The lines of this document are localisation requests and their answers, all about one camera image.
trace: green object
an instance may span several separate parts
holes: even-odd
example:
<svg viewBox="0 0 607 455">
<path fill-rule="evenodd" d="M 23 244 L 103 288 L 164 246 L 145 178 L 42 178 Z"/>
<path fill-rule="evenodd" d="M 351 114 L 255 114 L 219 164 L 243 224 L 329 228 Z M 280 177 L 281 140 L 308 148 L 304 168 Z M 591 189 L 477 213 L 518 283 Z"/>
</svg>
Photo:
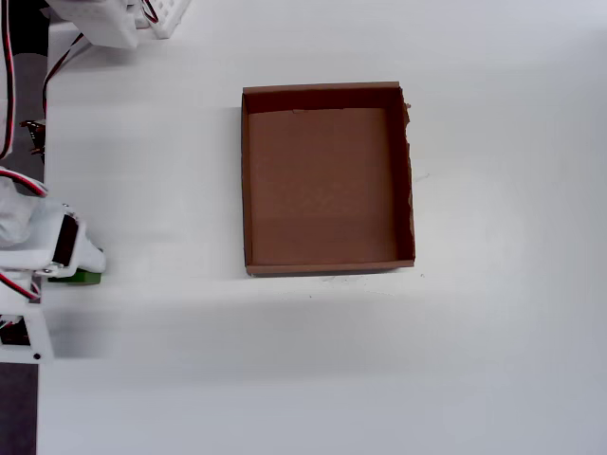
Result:
<svg viewBox="0 0 607 455">
<path fill-rule="evenodd" d="M 88 272 L 79 268 L 71 277 L 49 278 L 50 282 L 66 282 L 68 284 L 99 284 L 101 282 L 101 273 Z"/>
</svg>

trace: red wire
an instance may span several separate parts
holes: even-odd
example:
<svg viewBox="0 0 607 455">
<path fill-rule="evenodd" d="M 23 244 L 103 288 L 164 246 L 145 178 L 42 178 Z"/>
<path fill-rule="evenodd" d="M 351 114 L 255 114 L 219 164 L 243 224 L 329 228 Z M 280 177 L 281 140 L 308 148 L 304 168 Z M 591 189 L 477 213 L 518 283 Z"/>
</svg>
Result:
<svg viewBox="0 0 607 455">
<path fill-rule="evenodd" d="M 7 125 L 4 135 L 4 145 L 0 153 L 0 159 L 9 154 L 10 144 L 12 142 L 12 124 L 14 115 L 14 86 L 13 74 L 14 68 L 12 63 L 12 49 L 10 47 L 10 31 L 9 31 L 9 0 L 2 0 L 2 47 L 4 49 L 4 62 L 7 68 Z"/>
<path fill-rule="evenodd" d="M 40 295 L 35 292 L 35 288 L 34 288 L 34 292 L 28 291 L 25 288 L 21 287 L 16 282 L 14 282 L 13 280 L 11 280 L 8 277 L 6 277 L 5 275 L 3 275 L 2 273 L 0 273 L 0 282 L 3 282 L 10 289 L 17 292 L 18 294 L 21 294 L 26 299 L 33 300 L 33 299 L 38 299 L 40 297 Z"/>
<path fill-rule="evenodd" d="M 32 182 L 30 182 L 26 178 L 22 177 L 18 173 L 13 173 L 12 171 L 9 171 L 9 170 L 0 170 L 0 177 L 7 177 L 11 180 L 17 180 L 19 183 L 24 185 L 26 188 L 28 188 L 30 191 L 32 191 L 37 196 L 46 197 L 46 191 L 44 188 L 40 188 L 38 185 L 33 184 Z"/>
<path fill-rule="evenodd" d="M 150 21 L 152 24 L 157 24 L 158 15 L 154 11 L 154 7 L 150 3 L 150 0 L 141 0 L 141 3 L 143 3 L 150 10 L 150 12 L 148 12 L 145 10 L 145 8 L 143 9 L 143 14 L 148 18 L 148 21 Z"/>
<path fill-rule="evenodd" d="M 79 34 L 78 37 L 73 41 L 73 43 L 69 46 L 69 49 L 67 50 L 67 52 L 64 54 L 64 56 L 59 59 L 57 61 L 57 63 L 55 63 L 53 65 L 53 67 L 51 68 L 51 70 L 48 72 L 48 74 L 46 75 L 45 78 L 45 83 L 42 86 L 42 108 L 45 111 L 45 115 L 46 115 L 46 86 L 48 85 L 48 82 L 50 81 L 50 78 L 52 78 L 55 73 L 57 73 L 57 71 L 59 71 L 59 68 L 61 67 L 61 65 L 64 63 L 65 59 L 67 58 L 67 55 L 69 54 L 69 52 L 72 50 L 72 46 L 74 46 L 76 43 L 78 43 L 82 38 L 84 37 L 84 35 Z"/>
</svg>

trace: cardboard box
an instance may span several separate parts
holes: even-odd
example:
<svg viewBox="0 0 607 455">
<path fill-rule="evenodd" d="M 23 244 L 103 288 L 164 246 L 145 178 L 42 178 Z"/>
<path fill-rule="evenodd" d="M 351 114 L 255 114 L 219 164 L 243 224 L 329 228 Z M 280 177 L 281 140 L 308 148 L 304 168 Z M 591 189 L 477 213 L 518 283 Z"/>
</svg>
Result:
<svg viewBox="0 0 607 455">
<path fill-rule="evenodd" d="M 245 88 L 247 272 L 412 266 L 407 123 L 398 82 Z"/>
</svg>

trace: white surface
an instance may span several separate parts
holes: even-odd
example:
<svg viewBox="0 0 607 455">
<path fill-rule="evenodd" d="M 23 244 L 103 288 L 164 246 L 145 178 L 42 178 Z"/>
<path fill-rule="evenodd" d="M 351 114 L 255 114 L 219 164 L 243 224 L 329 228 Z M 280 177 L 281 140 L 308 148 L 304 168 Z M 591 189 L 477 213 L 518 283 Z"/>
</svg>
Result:
<svg viewBox="0 0 607 455">
<path fill-rule="evenodd" d="M 43 367 L 39 453 L 605 453 L 606 9 L 206 0 L 68 64 L 46 182 L 109 262 L 45 286 L 95 355 Z M 242 87 L 391 80 L 416 267 L 247 278 Z"/>
</svg>

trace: white breadboard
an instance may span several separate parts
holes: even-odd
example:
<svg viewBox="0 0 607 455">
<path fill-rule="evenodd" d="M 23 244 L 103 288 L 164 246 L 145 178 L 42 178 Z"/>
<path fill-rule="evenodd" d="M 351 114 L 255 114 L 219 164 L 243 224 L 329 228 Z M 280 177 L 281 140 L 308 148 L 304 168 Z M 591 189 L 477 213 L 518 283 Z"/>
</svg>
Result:
<svg viewBox="0 0 607 455">
<path fill-rule="evenodd" d="M 135 18 L 126 0 L 48 0 L 48 4 L 93 45 L 137 47 Z"/>
<path fill-rule="evenodd" d="M 150 0 L 158 16 L 158 23 L 152 24 L 156 36 L 161 39 L 171 38 L 181 16 L 192 0 Z"/>
</svg>

